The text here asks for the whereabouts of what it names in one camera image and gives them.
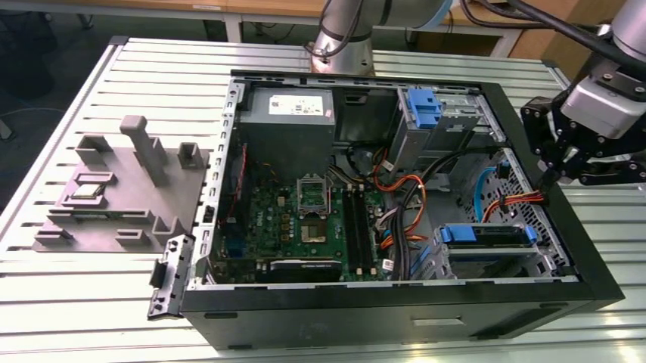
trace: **metal slotted table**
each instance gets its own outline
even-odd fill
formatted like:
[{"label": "metal slotted table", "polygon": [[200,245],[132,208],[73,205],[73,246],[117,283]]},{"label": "metal slotted table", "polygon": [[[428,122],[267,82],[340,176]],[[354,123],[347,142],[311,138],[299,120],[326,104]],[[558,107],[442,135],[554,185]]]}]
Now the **metal slotted table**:
[{"label": "metal slotted table", "polygon": [[[33,235],[72,176],[83,134],[111,145],[127,114],[148,118],[164,147],[212,145],[231,69],[303,72],[298,47],[129,39],[109,45],[0,217],[0,360],[629,361],[646,356],[646,197],[637,185],[565,187],[626,299],[514,340],[216,352],[186,320],[147,321],[156,254],[36,253]],[[497,82],[514,107],[566,86],[533,60],[375,52],[379,76]]]}]

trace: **wooden desk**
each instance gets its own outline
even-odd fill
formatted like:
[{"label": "wooden desk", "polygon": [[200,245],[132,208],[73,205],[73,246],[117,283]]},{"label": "wooden desk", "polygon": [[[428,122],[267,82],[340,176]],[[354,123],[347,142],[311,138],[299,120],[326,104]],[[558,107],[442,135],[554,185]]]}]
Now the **wooden desk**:
[{"label": "wooden desk", "polygon": [[[0,0],[0,8],[52,13],[220,20],[226,23],[228,41],[240,43],[243,41],[240,30],[243,22],[318,25],[324,3],[326,0]],[[471,5],[471,8],[476,17],[483,20],[507,23],[518,21],[499,17],[479,5]],[[499,40],[491,57],[507,57],[521,31],[475,26],[466,19],[459,7],[452,12],[452,32],[498,36]],[[443,33],[448,28],[448,23],[447,18],[440,26],[431,29],[415,29],[415,31]]]},{"label": "wooden desk", "polygon": [[[282,15],[288,17],[319,17],[326,0],[228,0],[227,11],[242,14]],[[454,10],[454,25],[474,26],[460,7]],[[478,19],[499,23],[522,23],[493,14],[479,4],[471,4],[471,12]]]}]

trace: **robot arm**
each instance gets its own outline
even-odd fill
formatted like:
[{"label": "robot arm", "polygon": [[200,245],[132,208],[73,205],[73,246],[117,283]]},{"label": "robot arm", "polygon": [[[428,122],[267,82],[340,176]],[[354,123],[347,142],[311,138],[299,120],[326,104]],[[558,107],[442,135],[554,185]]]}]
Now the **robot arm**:
[{"label": "robot arm", "polygon": [[[602,36],[633,60],[646,61],[646,2],[629,0]],[[646,182],[646,73],[593,55],[586,74],[553,100],[534,98],[521,116],[545,170],[542,188]],[[553,116],[550,129],[549,114]],[[630,155],[625,160],[591,158]]]},{"label": "robot arm", "polygon": [[451,0],[327,0],[314,46],[312,72],[372,74],[374,26],[416,28],[444,19]]},{"label": "robot arm", "polygon": [[[522,0],[507,2],[519,13],[498,10],[497,14],[537,20],[538,23],[518,26],[554,29],[594,53],[581,80],[554,99],[537,97],[521,110],[530,147],[545,171],[541,188],[546,190],[554,183],[574,179],[585,185],[646,182],[646,158],[637,154],[646,149],[646,1],[627,0],[610,32],[598,36]],[[450,0],[328,0],[316,43],[306,47],[312,55],[312,71],[371,74],[372,26],[414,28],[438,24],[451,3]],[[466,0],[460,3],[472,17]],[[483,26],[498,25],[472,21]],[[593,158],[626,154],[630,157],[622,161],[590,162]]]}]

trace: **blue drive bracket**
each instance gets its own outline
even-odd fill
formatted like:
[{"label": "blue drive bracket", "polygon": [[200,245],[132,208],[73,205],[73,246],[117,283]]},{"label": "blue drive bracket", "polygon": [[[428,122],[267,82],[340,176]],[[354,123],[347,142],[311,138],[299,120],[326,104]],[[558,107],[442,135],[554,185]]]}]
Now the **blue drive bracket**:
[{"label": "blue drive bracket", "polygon": [[430,89],[408,88],[408,106],[418,129],[435,129],[442,118],[442,103]]},{"label": "blue drive bracket", "polygon": [[478,239],[470,225],[447,225],[440,229],[442,242],[475,242]]},{"label": "blue drive bracket", "polygon": [[538,242],[538,233],[534,230],[534,227],[531,225],[525,226],[525,234],[527,235],[529,243],[530,245],[537,244]]}]

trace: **green motherboard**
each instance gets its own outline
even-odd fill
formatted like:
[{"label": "green motherboard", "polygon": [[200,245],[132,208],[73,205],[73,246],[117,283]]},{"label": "green motherboard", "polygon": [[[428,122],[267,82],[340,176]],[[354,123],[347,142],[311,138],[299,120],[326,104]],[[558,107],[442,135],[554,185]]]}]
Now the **green motherboard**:
[{"label": "green motherboard", "polygon": [[[328,190],[328,215],[299,216],[296,187],[260,187],[252,190],[251,209],[244,241],[228,240],[228,248],[238,249],[236,256],[220,260],[216,265],[226,269],[232,283],[254,283],[252,271],[259,261],[276,259],[334,260],[343,266],[342,281],[379,281],[383,279],[376,268],[375,236],[370,232],[371,255],[375,268],[370,271],[350,270],[348,247],[343,216],[343,193],[340,188]],[[303,190],[300,202],[322,203],[320,189]],[[380,211],[382,196],[376,191],[362,192],[367,219]]]}]

